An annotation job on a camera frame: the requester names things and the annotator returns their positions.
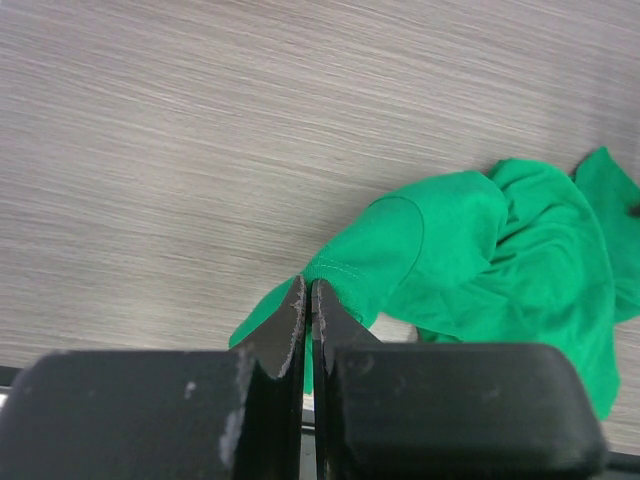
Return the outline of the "green t shirt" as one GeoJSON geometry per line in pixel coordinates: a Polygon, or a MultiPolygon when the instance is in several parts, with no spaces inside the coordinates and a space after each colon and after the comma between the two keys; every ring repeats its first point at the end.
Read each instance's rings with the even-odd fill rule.
{"type": "Polygon", "coordinates": [[[637,182],[606,148],[572,172],[510,158],[380,197],[302,274],[365,327],[387,315],[427,343],[552,345],[605,419],[614,330],[639,314],[638,211],[637,182]]]}

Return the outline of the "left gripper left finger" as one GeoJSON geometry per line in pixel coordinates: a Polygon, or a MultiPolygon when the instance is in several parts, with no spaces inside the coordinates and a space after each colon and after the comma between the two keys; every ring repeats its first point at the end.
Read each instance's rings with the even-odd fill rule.
{"type": "Polygon", "coordinates": [[[1,410],[5,479],[295,479],[306,285],[227,351],[51,353],[1,410]]]}

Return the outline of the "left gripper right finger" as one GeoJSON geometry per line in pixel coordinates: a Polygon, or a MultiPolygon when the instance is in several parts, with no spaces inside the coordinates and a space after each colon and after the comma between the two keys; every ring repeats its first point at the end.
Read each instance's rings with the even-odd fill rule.
{"type": "Polygon", "coordinates": [[[310,290],[321,479],[591,479],[608,447],[571,362],[539,343],[384,343],[310,290]]]}

